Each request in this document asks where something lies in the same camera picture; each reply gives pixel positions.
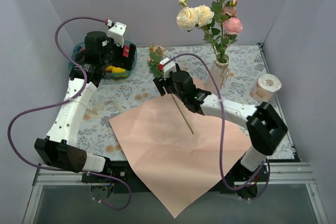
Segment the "peach bud flower stem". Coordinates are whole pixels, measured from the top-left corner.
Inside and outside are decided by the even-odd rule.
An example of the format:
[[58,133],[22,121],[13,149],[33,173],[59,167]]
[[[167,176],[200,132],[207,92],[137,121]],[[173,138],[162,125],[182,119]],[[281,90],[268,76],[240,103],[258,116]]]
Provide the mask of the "peach bud flower stem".
[[[163,75],[163,67],[161,66],[160,62],[161,62],[161,60],[163,58],[163,55],[164,55],[164,49],[161,46],[151,45],[149,47],[149,50],[150,50],[150,54],[149,54],[149,58],[148,58],[148,64],[150,65],[150,70],[152,71],[154,77],[160,77],[160,76]],[[185,116],[182,109],[180,108],[175,96],[171,95],[171,97],[172,97],[176,107],[178,108],[184,122],[188,126],[190,132],[194,135],[194,131],[193,131],[189,121],[187,120],[187,117]]]

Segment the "beige printed ribbon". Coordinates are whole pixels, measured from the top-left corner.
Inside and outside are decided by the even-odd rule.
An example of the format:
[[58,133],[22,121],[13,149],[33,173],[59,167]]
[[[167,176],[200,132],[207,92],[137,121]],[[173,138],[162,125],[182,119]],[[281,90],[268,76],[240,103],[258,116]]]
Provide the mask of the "beige printed ribbon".
[[96,119],[99,117],[102,111],[108,109],[109,107],[114,107],[118,112],[124,113],[126,108],[119,102],[114,100],[106,100],[94,107],[87,107],[83,116],[85,121],[89,119]]

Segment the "pink wrapping paper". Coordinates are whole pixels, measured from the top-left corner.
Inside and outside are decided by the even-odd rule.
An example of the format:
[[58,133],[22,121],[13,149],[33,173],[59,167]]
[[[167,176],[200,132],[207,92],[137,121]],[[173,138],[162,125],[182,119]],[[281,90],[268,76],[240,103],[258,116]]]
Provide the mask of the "pink wrapping paper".
[[240,128],[167,94],[110,120],[135,174],[173,217],[228,173],[251,143]]

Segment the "pink rose flower stem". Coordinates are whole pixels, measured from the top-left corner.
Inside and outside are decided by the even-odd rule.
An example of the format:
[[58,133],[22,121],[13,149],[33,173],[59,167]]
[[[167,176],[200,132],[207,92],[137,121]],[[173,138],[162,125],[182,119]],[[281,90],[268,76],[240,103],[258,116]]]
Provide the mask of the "pink rose flower stem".
[[226,49],[237,41],[237,36],[242,32],[243,25],[237,17],[237,0],[229,0],[223,8],[220,15],[221,38],[220,51],[217,60],[220,63],[226,63]]

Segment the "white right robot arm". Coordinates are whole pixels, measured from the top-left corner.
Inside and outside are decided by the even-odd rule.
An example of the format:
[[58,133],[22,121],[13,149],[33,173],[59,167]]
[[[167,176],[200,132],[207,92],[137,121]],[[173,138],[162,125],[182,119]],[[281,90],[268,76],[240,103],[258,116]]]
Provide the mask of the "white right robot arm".
[[252,181],[268,164],[288,128],[285,122],[267,102],[253,106],[223,100],[219,91],[211,93],[197,88],[190,74],[181,70],[175,59],[164,58],[159,62],[163,73],[153,80],[160,95],[173,94],[193,113],[214,116],[245,128],[251,140],[251,147],[230,170],[242,180]]

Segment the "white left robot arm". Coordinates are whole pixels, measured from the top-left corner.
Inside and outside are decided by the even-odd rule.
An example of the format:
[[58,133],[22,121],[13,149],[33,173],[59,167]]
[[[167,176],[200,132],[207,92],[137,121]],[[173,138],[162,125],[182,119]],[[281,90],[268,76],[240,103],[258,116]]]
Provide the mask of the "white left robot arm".
[[45,138],[38,138],[34,148],[48,166],[71,172],[93,172],[100,182],[111,178],[112,170],[106,158],[87,153],[76,147],[80,124],[100,80],[109,66],[130,71],[135,66],[136,46],[115,39],[102,31],[87,33],[84,48],[75,56],[65,96],[53,126]]

